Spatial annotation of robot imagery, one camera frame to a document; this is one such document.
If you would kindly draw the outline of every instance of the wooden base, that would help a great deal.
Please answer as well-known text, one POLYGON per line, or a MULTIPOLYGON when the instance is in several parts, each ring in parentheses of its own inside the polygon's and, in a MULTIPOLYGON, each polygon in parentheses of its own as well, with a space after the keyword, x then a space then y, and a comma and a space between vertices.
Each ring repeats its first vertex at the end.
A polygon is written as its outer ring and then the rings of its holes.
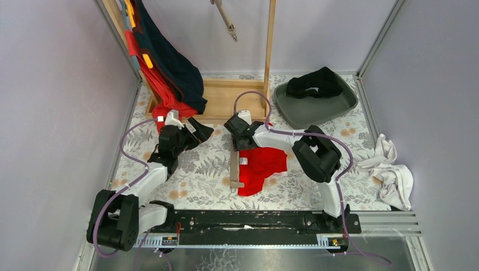
MULTIPOLYGON (((232 79, 203 79, 203 98, 208 100, 206 109, 202 115, 194 118, 203 124, 223 124, 233 116, 233 106, 236 98, 245 91, 255 90, 263 92, 263 80, 232 80, 232 79)), ((269 81, 266 88, 266 97, 269 99, 269 81)), ((146 107, 145 116, 151 119, 151 112, 156 103, 150 97, 146 107)), ((269 107, 263 102, 263 98, 255 94, 246 94, 238 101, 237 110, 247 109, 251 112, 253 120, 264 121, 269 107)))

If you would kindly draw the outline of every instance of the floral pattern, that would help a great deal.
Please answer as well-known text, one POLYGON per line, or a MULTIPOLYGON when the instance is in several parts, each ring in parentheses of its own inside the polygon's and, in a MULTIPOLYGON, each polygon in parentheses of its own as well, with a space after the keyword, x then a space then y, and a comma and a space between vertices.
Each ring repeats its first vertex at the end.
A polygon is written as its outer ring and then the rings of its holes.
MULTIPOLYGON (((352 75, 341 75, 357 95, 352 75)), ((271 90, 293 76, 270 76, 271 90)), ((214 76, 214 78, 262 79, 262 76, 214 76)), ((279 128, 291 129, 279 114, 272 96, 270 122, 279 128)), ((142 87, 131 126, 145 119, 144 113, 150 94, 142 87)), ((221 125, 210 125, 215 131, 211 138, 197 148, 183 152, 178 159, 178 168, 171 178, 150 194, 148 201, 163 200, 177 209, 263 209, 263 210, 321 210, 322 198, 318 184, 311 181, 302 171, 294 155, 288 154, 288 175, 272 176, 264 181, 263 190, 256 195, 242 197, 229 186, 230 134, 221 125)), ((362 105, 345 115, 319 125, 328 135, 337 137, 351 148, 354 161, 372 157, 373 138, 368 130, 362 105)), ((146 161, 157 143, 158 132, 154 123, 148 123, 128 136, 125 151, 146 161)), ((138 163, 122 157, 111 188, 125 184, 143 170, 138 163)), ((352 210, 390 210, 389 205, 380 201, 377 193, 381 184, 362 176, 353 169, 341 179, 345 200, 352 210)))

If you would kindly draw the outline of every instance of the wooden rack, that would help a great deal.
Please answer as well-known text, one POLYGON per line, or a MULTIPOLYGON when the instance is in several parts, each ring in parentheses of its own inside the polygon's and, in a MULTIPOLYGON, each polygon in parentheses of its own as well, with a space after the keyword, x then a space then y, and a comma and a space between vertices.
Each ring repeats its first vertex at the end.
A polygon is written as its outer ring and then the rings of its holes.
MULTIPOLYGON (((102 0, 108 15, 120 34, 125 47, 128 48, 125 38, 125 28, 121 9, 116 0, 102 0)), ((264 80, 229 80, 229 79, 203 79, 203 97, 208 100, 206 109, 202 115, 195 115, 195 119, 202 123, 222 124, 233 115, 233 103, 243 92, 256 90, 270 98, 269 95, 269 63, 271 62, 271 47, 273 45, 273 25, 275 23, 276 0, 269 1, 268 37, 266 43, 266 60, 264 65, 264 80)), ((161 97, 151 88, 140 71, 140 76, 151 93, 150 100, 146 107, 145 116, 152 118, 151 112, 162 100, 161 97)), ((269 111, 267 103, 259 95, 245 95, 238 101, 239 109, 248 109, 253 120, 264 121, 269 111)))

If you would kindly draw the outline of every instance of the red cloth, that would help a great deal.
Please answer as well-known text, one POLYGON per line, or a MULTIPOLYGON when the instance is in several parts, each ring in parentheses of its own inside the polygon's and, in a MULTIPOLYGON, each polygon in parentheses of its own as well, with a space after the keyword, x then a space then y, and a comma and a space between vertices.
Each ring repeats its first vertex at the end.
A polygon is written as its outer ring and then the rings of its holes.
MULTIPOLYGON (((138 43, 130 30, 125 31, 125 37, 128 43, 128 51, 130 56, 135 55, 138 58, 138 62, 140 64, 140 70, 146 77, 148 83, 150 83, 153 90, 160 95, 162 101, 156 105, 155 109, 151 113, 153 118, 157 118, 158 116, 166 117, 167 113, 171 109, 176 109, 179 112, 179 119, 181 120, 182 117, 191 117, 198 113, 197 110, 191 108, 185 103, 178 102, 176 100, 175 95, 172 92, 172 89, 166 83, 165 79, 160 75, 160 73, 156 70, 155 67, 152 69, 148 68, 143 57, 140 55, 139 51, 140 48, 138 47, 138 43)), ((160 129, 164 126, 163 122, 155 122, 156 128, 158 129, 158 133, 160 129)))
POLYGON ((245 187, 238 188, 239 196, 251 196, 263 189, 264 179, 288 170, 287 155, 275 148, 255 148, 240 151, 241 158, 247 158, 247 165, 239 165, 239 182, 245 187))

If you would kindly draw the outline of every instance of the white cloth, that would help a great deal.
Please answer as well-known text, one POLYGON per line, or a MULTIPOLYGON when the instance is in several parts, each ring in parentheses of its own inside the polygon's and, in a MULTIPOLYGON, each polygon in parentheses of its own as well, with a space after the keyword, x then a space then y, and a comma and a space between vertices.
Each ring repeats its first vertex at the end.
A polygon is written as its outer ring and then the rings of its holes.
POLYGON ((384 134, 380 134, 376 142, 375 156, 359 162, 356 165, 356 169, 359 172, 369 173, 369 176, 373 176, 374 173, 377 173, 377 170, 374 172, 375 169, 392 165, 397 157, 396 146, 391 140, 386 141, 384 134))
POLYGON ((396 146, 386 136, 380 134, 375 148, 375 156, 358 162, 356 169, 367 173, 382 182, 379 198, 400 210, 411 210, 409 196, 412 191, 413 178, 405 165, 393 165, 398 157, 396 146))

